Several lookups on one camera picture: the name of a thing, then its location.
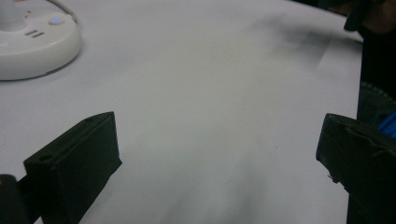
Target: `white table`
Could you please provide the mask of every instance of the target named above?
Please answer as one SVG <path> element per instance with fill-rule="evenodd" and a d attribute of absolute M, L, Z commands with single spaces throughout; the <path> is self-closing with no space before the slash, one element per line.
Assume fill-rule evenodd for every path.
<path fill-rule="evenodd" d="M 83 50 L 0 82 L 0 173 L 22 178 L 30 155 L 114 111 L 123 165 L 81 223 L 346 223 L 347 192 L 315 159 L 325 114 L 356 116 L 344 18 L 280 0 L 64 2 Z"/>

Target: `dark object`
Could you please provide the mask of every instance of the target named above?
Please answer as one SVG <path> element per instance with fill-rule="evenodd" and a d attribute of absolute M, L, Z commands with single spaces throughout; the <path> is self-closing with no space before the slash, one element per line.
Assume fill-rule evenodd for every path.
<path fill-rule="evenodd" d="M 346 31 L 357 31 L 361 27 L 361 24 L 370 9 L 370 5 L 371 0 L 355 0 L 351 11 L 346 18 L 344 29 Z"/>
<path fill-rule="evenodd" d="M 349 200 L 348 221 L 363 218 L 367 223 L 396 223 L 395 152 L 396 140 L 376 128 L 326 115 L 317 160 L 353 199 Z"/>
<path fill-rule="evenodd" d="M 27 176 L 17 188 L 15 183 L 6 185 L 8 194 L 13 194 L 9 203 L 0 207 L 0 214 L 9 212 L 14 204 L 16 210 L 9 212 L 10 216 L 24 214 L 28 223 L 38 216 L 49 224 L 79 223 L 120 165 L 114 113 L 84 119 L 24 161 Z M 2 186 L 0 201 L 7 194 Z"/>
<path fill-rule="evenodd" d="M 396 29 L 378 35 L 361 27 L 363 37 L 361 81 L 374 85 L 396 99 L 393 77 L 396 62 Z"/>
<path fill-rule="evenodd" d="M 326 11 L 330 11 L 330 7 L 341 6 L 351 0 L 291 0 L 311 7 L 318 7 Z M 354 0 L 352 9 L 347 15 L 344 29 L 346 31 L 358 31 L 371 5 L 371 0 Z"/>
<path fill-rule="evenodd" d="M 13 175 L 0 175 L 0 223 L 29 223 L 23 198 Z"/>
<path fill-rule="evenodd" d="M 383 90 L 361 82 L 357 120 L 379 129 L 379 125 L 396 111 L 396 101 Z"/>

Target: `black plastic part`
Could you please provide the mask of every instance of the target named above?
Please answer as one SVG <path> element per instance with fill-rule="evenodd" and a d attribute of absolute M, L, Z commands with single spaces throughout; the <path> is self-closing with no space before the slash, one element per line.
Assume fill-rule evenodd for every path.
<path fill-rule="evenodd" d="M 25 212 L 28 216 L 29 222 L 35 223 L 40 217 L 34 202 L 36 189 L 33 188 L 27 176 L 18 181 L 18 187 L 25 203 Z"/>
<path fill-rule="evenodd" d="M 120 165 L 113 112 L 84 119 L 24 161 L 46 224 L 79 223 Z"/>
<path fill-rule="evenodd" d="M 396 139 L 355 119 L 327 114 L 317 160 L 369 223 L 396 223 Z"/>
<path fill-rule="evenodd" d="M 0 223 L 30 224 L 25 204 L 13 175 L 0 175 Z"/>
<path fill-rule="evenodd" d="M 371 0 L 355 0 L 353 8 L 346 18 L 344 29 L 351 32 L 357 31 L 361 27 L 361 24 L 370 9 L 370 5 Z"/>
<path fill-rule="evenodd" d="M 350 195 L 347 205 L 346 224 L 370 224 L 364 214 L 364 210 Z"/>

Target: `white device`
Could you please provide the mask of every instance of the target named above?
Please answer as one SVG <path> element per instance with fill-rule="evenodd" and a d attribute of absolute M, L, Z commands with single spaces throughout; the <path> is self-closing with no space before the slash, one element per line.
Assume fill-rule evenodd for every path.
<path fill-rule="evenodd" d="M 81 45 L 72 16 L 0 0 L 0 80 L 46 75 L 76 58 Z"/>

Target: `blue part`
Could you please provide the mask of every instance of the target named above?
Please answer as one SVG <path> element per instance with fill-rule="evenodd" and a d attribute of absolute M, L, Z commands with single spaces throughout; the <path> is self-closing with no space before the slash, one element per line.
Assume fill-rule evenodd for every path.
<path fill-rule="evenodd" d="M 396 138 L 396 113 L 387 116 L 378 126 L 378 130 L 382 133 Z"/>

